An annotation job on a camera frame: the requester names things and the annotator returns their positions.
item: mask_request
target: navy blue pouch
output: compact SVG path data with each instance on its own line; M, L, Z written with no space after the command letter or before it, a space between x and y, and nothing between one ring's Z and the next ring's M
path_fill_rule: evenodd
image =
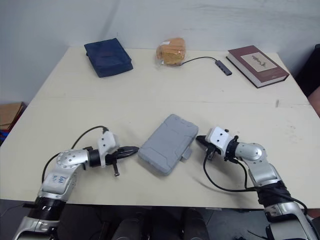
M116 38L88 43L84 48L100 78L121 74L134 68L131 58Z

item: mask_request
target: black cable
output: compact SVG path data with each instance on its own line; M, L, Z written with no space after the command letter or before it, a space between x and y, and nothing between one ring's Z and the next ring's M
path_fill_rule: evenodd
M239 164L242 167L243 171L244 171L244 188L248 189L248 187L247 187L247 181L248 181L247 170L246 170L245 166L241 162L237 161L237 164Z
M191 62L191 61L193 61L193 60L197 60L197 59L212 59L212 60L217 61L217 59L215 59L215 58L212 57L212 56L200 56L200 57L196 57L196 58L190 59L190 60L188 60L188 61L182 62L180 66L182 66L183 64L189 63L189 62Z
M103 133L106 132L106 131L109 131L109 129L108 129L107 127L105 127L105 126L94 126L94 127L90 128L90 129L88 129L87 131L85 131L84 133L82 133L82 134L80 135L80 137L78 137L78 139L74 142L74 144L72 145L71 149L74 149L75 146L76 146L76 144L79 142L79 140L80 140L84 135L86 135L88 132L90 132L90 131L92 131L92 130L94 130L94 129L99 129L99 128L102 128L102 129L103 129Z
M259 236L258 234L255 234L255 233L253 233L252 231L249 231L249 230L247 230L247 231L248 231L248 233L250 233L250 234L252 234L252 235L254 235L254 236L258 237L258 238L268 240L268 238L267 238L267 237L265 237L265 236Z
M59 154L60 154L60 152L57 153L56 155L54 155L53 157L51 157L51 158L49 159L49 161L46 162L46 164L45 164L45 166L44 166L44 168L43 168L43 171L42 171L42 176L41 176L41 182L42 182L42 183L43 183L44 180L45 180L45 174L46 174L46 170L47 170L47 167L48 167L49 163L51 163L51 161L52 161L54 158L56 158Z
M78 137L78 139L74 142L74 144L72 145L71 149L74 149L75 146L76 146L76 144L80 141L80 139L81 139L84 135L86 135L88 132L90 132L90 131L92 131L92 130L94 130L94 129L99 129L99 128L102 128L102 129L103 129L103 133L105 133L106 131L109 131L109 129L108 129L107 127L105 127L105 126L102 126L102 125L94 126L94 127L90 128L90 129L88 129L87 131L85 131L84 133L82 133L82 134L80 135L80 137ZM42 183L43 183L44 180L45 180L45 174L46 174L46 170L47 170L47 167L48 167L49 163L50 163L54 158L56 158L59 154L60 154L60 153L57 153L56 155L54 155L53 157L51 157L51 158L49 159L49 161L45 164L45 166L44 166L44 168L43 168L43 171L42 171L42 176L41 176L41 182L42 182Z
M300 201L300 200L298 200L298 199L296 199L296 198L293 198L292 196L288 196L288 195L285 195L285 194L282 194L282 193L274 192L274 191L272 191L272 190L270 190L270 189L267 189L267 188L266 188L266 189L263 189L263 191L267 191L267 192L272 193L272 194L274 194L274 195L278 195L279 197L282 197L282 198L284 198L284 199L287 199L287 200L290 200L290 201L292 201L292 202L296 202L296 203L300 204L300 205L303 206L303 208L304 208L303 214L304 214L304 215L307 215L307 214L308 214L308 207L307 207L307 205L305 205L302 201Z
M11 209L15 209L17 207L20 207L22 206L24 203L21 203L19 205L16 205L16 206L11 206L11 207L8 207L6 210L3 211L3 213L0 215L0 219L8 212L10 211Z
M247 180L248 180L248 176L247 176L247 170L245 168L245 166L243 166L242 164L240 164L240 166L244 169L244 184L245 184L245 189L227 189L227 188L224 188L224 187L221 187L219 185L217 185L209 176L209 174L207 173L207 170L206 170L206 163L207 163L207 160L208 160L208 157L209 155L212 153L213 151L210 150L210 147L208 147L207 151L206 151L206 155L205 155L205 158L204 158L204 161L203 161L203 170L204 170L204 173L206 175L206 177L209 179L209 181L218 189L220 190L223 190L223 191L226 191L226 192L232 192L232 193L241 193L241 192L255 192L256 191L256 188L255 187L249 187L247 188Z

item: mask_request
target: gray plastic case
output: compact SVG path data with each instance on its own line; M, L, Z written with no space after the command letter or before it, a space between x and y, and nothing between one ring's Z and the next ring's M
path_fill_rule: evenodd
M181 158L191 155L189 145L198 126L171 114L140 147L138 155L163 175L171 173Z

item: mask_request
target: book cover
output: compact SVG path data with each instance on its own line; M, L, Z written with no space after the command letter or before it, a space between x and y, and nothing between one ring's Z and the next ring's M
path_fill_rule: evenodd
M23 102L0 105L0 130L10 132L25 108Z
M253 45L232 49L229 50L229 53L261 83L289 75L289 73Z

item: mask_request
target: plastic bag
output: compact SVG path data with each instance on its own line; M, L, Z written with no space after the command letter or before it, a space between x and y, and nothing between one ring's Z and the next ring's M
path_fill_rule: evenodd
M156 49L156 58L160 64L180 65L185 59L186 44L181 37L163 41Z

